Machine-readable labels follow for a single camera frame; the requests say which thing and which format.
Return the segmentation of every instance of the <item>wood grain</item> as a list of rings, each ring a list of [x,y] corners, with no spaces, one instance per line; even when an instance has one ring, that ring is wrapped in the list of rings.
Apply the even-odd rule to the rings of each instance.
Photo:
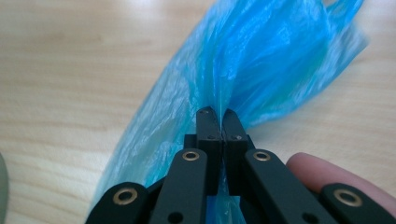
[[[123,130],[213,1],[0,0],[6,223],[83,223]],[[396,196],[395,1],[366,1],[369,47],[292,115],[250,130],[282,160],[332,161]]]

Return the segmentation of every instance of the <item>black metal bracket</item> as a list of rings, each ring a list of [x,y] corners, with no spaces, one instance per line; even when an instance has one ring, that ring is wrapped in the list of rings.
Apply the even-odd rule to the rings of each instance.
[[[206,196],[216,195],[224,159],[229,193],[240,196],[246,223],[396,223],[358,189],[335,184],[319,200],[268,150],[256,149],[227,110],[220,129],[211,107],[196,113],[166,177],[149,188],[125,182],[109,189],[86,223],[205,223]]]

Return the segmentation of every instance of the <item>screw hole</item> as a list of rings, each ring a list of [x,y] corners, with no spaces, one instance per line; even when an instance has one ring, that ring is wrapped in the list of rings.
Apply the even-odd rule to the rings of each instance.
[[[137,198],[136,189],[119,189],[113,196],[113,203],[126,205],[132,203]]]
[[[173,223],[173,224],[180,223],[181,221],[183,221],[183,215],[181,215],[181,213],[179,212],[171,213],[168,216],[168,221],[169,223]]]
[[[303,220],[309,224],[319,223],[319,219],[315,215],[309,213],[303,213]]]
[[[271,156],[268,153],[262,152],[262,151],[255,152],[253,154],[253,157],[256,160],[258,160],[258,161],[269,161],[269,160],[271,160]]]
[[[188,151],[183,153],[183,159],[186,161],[196,161],[199,159],[199,154],[194,151]]]
[[[351,207],[360,207],[363,204],[361,197],[347,189],[335,190],[334,196],[339,202]]]

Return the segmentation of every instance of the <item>plastic bag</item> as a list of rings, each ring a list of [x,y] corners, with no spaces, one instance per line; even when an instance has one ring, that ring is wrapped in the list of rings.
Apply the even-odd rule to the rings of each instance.
[[[329,85],[364,49],[352,24],[361,0],[219,0],[163,73],[121,138],[93,204],[121,182],[166,175],[195,112],[234,110],[245,128],[287,115]],[[238,198],[209,197],[208,223],[244,223]]]

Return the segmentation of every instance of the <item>blue plastic bag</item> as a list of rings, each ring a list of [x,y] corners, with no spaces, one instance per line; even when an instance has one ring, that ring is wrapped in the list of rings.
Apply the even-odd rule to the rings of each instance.
[[[165,67],[121,138],[93,204],[121,182],[166,175],[195,112],[234,110],[245,128],[289,114],[322,91],[364,49],[352,24],[361,0],[219,0]],[[244,223],[226,179],[208,198],[208,223]]]

